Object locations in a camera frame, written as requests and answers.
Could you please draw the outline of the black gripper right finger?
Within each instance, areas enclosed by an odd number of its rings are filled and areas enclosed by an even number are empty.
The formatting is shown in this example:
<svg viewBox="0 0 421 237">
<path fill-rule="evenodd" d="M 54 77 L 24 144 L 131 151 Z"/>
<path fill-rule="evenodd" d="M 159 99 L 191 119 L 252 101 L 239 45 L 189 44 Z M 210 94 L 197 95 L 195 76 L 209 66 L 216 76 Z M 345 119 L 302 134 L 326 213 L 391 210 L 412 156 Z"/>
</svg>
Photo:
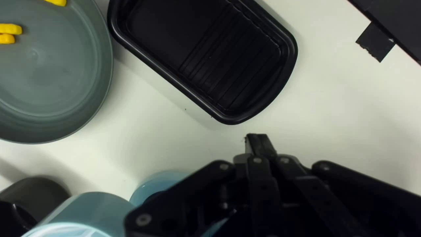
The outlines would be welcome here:
<svg viewBox="0 0 421 237">
<path fill-rule="evenodd" d="M 276 169 L 324 224 L 329 237 L 370 237 L 338 198 L 292 156 L 277 156 Z"/>
</svg>

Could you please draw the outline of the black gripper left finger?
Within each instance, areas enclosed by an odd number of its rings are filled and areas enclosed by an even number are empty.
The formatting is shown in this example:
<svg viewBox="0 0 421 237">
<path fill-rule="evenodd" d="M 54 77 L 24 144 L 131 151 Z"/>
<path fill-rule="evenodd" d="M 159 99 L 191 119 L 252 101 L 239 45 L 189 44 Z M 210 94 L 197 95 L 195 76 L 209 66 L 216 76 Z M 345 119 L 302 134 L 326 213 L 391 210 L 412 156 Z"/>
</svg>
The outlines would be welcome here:
<svg viewBox="0 0 421 237">
<path fill-rule="evenodd" d="M 284 215 L 270 162 L 275 157 L 275 149 L 266 135 L 247 135 L 246 153 L 252 237 L 284 237 L 280 228 Z"/>
</svg>

